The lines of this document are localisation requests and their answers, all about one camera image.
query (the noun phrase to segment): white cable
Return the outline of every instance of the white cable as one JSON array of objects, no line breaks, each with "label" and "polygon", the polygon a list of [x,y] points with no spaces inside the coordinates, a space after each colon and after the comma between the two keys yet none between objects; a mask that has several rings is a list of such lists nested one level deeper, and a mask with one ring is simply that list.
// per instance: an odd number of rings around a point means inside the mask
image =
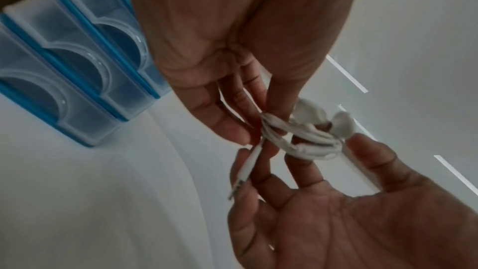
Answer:
[{"label": "white cable", "polygon": [[[335,158],[342,151],[343,139],[355,133],[354,120],[347,112],[338,112],[328,121],[325,111],[307,100],[299,99],[292,115],[293,118],[286,122],[269,113],[261,114],[262,138],[240,168],[237,180],[229,194],[230,200],[249,178],[265,139],[293,157],[314,161]],[[328,133],[315,127],[315,125],[326,124],[332,125]],[[309,143],[292,144],[272,128],[292,133]]]}]

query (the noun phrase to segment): light strip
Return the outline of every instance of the light strip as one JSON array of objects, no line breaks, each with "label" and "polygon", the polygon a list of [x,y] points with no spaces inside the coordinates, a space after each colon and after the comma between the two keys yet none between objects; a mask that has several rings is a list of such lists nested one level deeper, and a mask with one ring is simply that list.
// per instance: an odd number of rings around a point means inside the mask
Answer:
[{"label": "light strip", "polygon": [[[344,112],[346,112],[346,109],[342,106],[342,104],[339,104],[339,108],[341,110],[343,110]],[[354,121],[355,121],[355,124],[358,126],[358,128],[360,128],[367,136],[370,137],[370,139],[374,140],[374,141],[378,141],[377,139],[375,139],[374,136],[372,136],[372,134],[365,129],[365,127],[362,126],[362,124],[360,124],[357,119],[354,118]]]},{"label": "light strip", "polygon": [[344,74],[350,81],[352,81],[352,83],[354,83],[355,86],[357,86],[364,94],[365,94],[365,93],[368,93],[368,90],[367,90],[362,84],[360,84],[360,82],[357,81],[357,79],[355,79],[351,74],[349,74],[348,71],[346,71],[342,66],[340,66],[340,64],[337,63],[337,61],[335,61],[330,55],[327,55],[326,58],[327,58],[327,60],[329,60],[330,63],[332,63],[333,66],[335,66],[342,74]]},{"label": "light strip", "polygon": [[446,167],[449,171],[451,171],[451,173],[454,174],[455,177],[457,177],[461,182],[463,182],[464,185],[466,185],[469,189],[471,189],[472,192],[478,195],[478,188],[476,188],[470,181],[468,181],[468,179],[466,179],[450,163],[448,163],[445,159],[443,159],[442,156],[435,155],[434,157],[437,158],[437,160],[440,161],[440,163],[443,164],[444,167]]}]

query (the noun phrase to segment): tangled cable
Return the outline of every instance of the tangled cable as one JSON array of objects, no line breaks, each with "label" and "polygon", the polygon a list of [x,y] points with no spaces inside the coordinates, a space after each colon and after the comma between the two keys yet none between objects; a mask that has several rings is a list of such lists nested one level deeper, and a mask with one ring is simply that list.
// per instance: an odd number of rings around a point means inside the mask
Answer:
[{"label": "tangled cable", "polygon": [[[355,123],[349,113],[338,112],[329,121],[322,108],[304,99],[297,101],[288,122],[269,113],[262,113],[261,119],[262,138],[240,168],[229,194],[230,200],[249,178],[266,139],[293,157],[310,161],[328,160],[335,158],[342,151],[343,140],[355,133]],[[316,126],[328,126],[328,132],[318,130]],[[292,144],[273,128],[292,133],[308,143]]]}]

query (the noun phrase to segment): skin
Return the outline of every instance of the skin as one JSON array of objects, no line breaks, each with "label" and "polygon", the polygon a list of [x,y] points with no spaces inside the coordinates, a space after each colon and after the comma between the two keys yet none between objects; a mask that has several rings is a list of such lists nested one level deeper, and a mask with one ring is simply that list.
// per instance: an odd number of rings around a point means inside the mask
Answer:
[{"label": "skin", "polygon": [[[288,119],[353,0],[132,2],[156,66],[185,107],[223,138],[248,144],[260,136],[256,105]],[[260,65],[272,74],[268,90]]]},{"label": "skin", "polygon": [[[347,145],[382,192],[348,197],[313,162],[287,156],[298,185],[291,189],[270,173],[268,160],[257,164],[229,214],[233,249],[245,269],[478,268],[472,209],[384,144],[357,134]],[[232,176],[248,155],[238,152]]]}]

